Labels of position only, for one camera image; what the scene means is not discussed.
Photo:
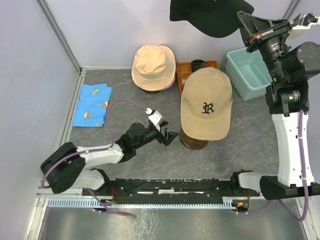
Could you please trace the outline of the beige mannequin head stand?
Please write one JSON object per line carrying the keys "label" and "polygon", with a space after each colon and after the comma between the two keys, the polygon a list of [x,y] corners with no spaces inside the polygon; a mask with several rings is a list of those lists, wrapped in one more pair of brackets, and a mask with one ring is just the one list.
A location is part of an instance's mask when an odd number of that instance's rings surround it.
{"label": "beige mannequin head stand", "polygon": [[209,143],[207,140],[199,140],[189,137],[182,128],[179,131],[179,139],[182,145],[190,150],[201,150]]}

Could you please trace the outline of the black baseball cap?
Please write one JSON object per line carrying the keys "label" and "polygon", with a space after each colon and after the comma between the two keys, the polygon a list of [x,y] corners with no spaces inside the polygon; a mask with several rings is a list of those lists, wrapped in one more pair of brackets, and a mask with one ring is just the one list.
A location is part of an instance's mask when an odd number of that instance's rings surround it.
{"label": "black baseball cap", "polygon": [[254,10],[245,0],[172,0],[169,19],[187,21],[207,36],[224,38],[240,28],[237,12]]}

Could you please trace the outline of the black smiley bucket hat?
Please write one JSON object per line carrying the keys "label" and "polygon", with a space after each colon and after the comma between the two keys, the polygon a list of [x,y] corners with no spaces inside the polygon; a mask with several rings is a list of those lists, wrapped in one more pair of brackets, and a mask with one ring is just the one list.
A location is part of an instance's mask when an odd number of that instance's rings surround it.
{"label": "black smiley bucket hat", "polygon": [[143,89],[143,91],[148,94],[156,94],[160,92],[160,90],[145,90],[145,89]]}

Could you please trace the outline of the pink bucket hat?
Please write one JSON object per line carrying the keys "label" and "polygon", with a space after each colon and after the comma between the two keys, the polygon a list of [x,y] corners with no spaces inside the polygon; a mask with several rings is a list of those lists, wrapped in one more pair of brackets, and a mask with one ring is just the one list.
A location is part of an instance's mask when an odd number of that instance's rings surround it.
{"label": "pink bucket hat", "polygon": [[164,90],[170,88],[170,87],[174,84],[175,81],[176,81],[176,76],[175,76],[175,77],[173,78],[173,80],[169,83],[169,85],[167,85],[166,87],[162,88],[160,91],[164,91]]}

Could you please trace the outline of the tan baseball cap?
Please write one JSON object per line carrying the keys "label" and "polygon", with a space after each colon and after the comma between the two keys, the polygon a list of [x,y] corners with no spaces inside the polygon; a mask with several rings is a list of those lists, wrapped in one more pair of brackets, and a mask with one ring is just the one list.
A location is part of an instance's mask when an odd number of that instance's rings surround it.
{"label": "tan baseball cap", "polygon": [[182,130],[193,139],[222,140],[230,130],[232,104],[232,85],[224,72],[213,67],[193,72],[181,94]]}

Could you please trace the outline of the wooden compartment tray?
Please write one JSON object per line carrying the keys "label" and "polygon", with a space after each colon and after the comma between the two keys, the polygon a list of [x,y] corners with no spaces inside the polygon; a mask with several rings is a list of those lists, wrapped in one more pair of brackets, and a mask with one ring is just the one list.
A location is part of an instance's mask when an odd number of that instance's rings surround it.
{"label": "wooden compartment tray", "polygon": [[[212,67],[215,69],[220,69],[218,61],[217,60],[207,60],[204,61],[207,67]],[[181,62],[177,63],[176,66],[176,79],[178,83],[178,90],[179,90],[179,95],[182,95],[185,82],[187,78],[192,74],[192,68],[191,68],[191,62]]]}

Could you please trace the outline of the beige bucket hat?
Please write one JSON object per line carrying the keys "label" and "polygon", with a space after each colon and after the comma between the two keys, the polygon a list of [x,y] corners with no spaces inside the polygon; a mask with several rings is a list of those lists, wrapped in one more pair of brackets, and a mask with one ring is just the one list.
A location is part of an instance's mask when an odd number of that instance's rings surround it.
{"label": "beige bucket hat", "polygon": [[176,76],[176,58],[165,45],[144,45],[137,50],[131,69],[133,82],[142,90],[159,91]]}

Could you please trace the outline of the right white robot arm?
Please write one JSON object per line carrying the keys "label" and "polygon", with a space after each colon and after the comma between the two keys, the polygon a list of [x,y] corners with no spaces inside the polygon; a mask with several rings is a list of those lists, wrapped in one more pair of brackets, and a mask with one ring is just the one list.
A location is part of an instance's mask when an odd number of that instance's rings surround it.
{"label": "right white robot arm", "polygon": [[276,129],[279,167],[277,175],[240,171],[229,189],[236,196],[251,189],[269,201],[316,196],[320,185],[309,164],[306,128],[308,81],[320,72],[320,46],[307,41],[291,48],[286,41],[318,26],[320,19],[312,13],[294,20],[264,19],[244,11],[236,15],[247,52],[260,52],[272,79],[265,99]]}

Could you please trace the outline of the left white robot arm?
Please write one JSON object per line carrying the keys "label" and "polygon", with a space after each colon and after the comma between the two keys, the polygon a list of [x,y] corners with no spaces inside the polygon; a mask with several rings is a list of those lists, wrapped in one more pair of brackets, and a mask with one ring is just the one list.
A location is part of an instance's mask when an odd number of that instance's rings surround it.
{"label": "left white robot arm", "polygon": [[152,141],[168,146],[179,135],[169,131],[164,121],[160,128],[150,122],[147,127],[133,123],[113,144],[96,147],[77,147],[66,142],[52,153],[41,165],[43,181],[54,194],[68,190],[90,188],[99,195],[106,195],[111,183],[97,167],[103,164],[120,164],[137,154],[137,149]]}

